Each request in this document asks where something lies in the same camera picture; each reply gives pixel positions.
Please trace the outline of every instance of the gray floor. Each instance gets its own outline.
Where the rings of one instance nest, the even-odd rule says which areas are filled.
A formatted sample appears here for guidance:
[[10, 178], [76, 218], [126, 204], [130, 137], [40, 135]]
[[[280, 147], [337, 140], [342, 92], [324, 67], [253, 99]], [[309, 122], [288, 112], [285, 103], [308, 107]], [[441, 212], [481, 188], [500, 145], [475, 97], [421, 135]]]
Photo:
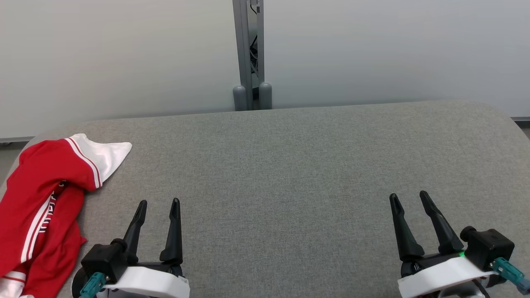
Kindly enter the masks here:
[[[529, 128], [522, 128], [525, 135], [530, 139], [530, 127]], [[9, 173], [9, 169], [11, 168], [11, 165], [13, 165], [13, 162], [15, 161], [15, 158], [18, 156], [20, 151], [24, 148], [26, 145], [26, 142], [18, 142], [18, 143], [12, 143], [7, 146], [0, 146], [0, 183], [4, 181], [7, 174]]]

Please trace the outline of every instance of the gray pole base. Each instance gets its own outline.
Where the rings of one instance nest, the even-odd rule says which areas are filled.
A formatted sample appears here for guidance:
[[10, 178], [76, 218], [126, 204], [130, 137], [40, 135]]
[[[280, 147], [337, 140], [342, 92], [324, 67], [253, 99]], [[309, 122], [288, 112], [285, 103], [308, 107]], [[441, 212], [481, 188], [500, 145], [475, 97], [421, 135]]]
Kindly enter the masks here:
[[260, 91], [260, 109], [272, 110], [272, 86], [267, 82], [263, 82], [259, 86]]
[[246, 89], [243, 86], [236, 86], [233, 89], [234, 107], [236, 111], [247, 111], [246, 106]]

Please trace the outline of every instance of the white wall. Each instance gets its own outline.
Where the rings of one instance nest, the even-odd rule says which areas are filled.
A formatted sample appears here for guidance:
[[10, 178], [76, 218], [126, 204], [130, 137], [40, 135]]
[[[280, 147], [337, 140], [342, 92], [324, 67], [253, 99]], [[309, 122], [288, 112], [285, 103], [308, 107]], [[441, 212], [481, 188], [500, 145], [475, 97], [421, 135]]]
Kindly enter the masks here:
[[464, 99], [530, 116], [528, 0], [263, 0], [273, 107]]
[[0, 138], [234, 110], [231, 0], [0, 2]]

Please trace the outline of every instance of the gray fabric table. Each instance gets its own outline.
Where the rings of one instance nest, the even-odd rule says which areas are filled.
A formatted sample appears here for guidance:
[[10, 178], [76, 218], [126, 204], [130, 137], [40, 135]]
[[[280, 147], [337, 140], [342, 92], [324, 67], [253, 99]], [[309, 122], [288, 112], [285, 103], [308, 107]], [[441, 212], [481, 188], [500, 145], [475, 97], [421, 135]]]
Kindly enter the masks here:
[[[141, 261], [157, 261], [181, 200], [191, 297], [398, 297], [395, 192], [426, 253], [437, 251], [419, 191], [457, 233], [495, 228], [530, 273], [530, 143], [509, 117], [464, 101], [211, 113], [71, 125], [132, 143], [79, 216], [88, 243], [122, 237], [148, 200]], [[511, 284], [492, 297], [517, 297]], [[60, 297], [69, 297], [69, 282]]]

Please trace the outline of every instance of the teal cable connector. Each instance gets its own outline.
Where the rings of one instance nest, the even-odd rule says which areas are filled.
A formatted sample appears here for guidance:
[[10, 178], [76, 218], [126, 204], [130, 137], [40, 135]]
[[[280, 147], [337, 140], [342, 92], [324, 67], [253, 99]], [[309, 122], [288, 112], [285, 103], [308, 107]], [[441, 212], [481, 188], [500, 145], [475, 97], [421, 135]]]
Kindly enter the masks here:
[[89, 281], [81, 289], [81, 298], [94, 298], [96, 294], [103, 289], [103, 286], [107, 283], [105, 275], [101, 272], [92, 274]]
[[493, 270], [501, 277], [512, 282], [521, 294], [530, 294], [530, 281], [525, 279], [525, 275], [505, 258], [495, 259], [495, 262], [493, 262]]

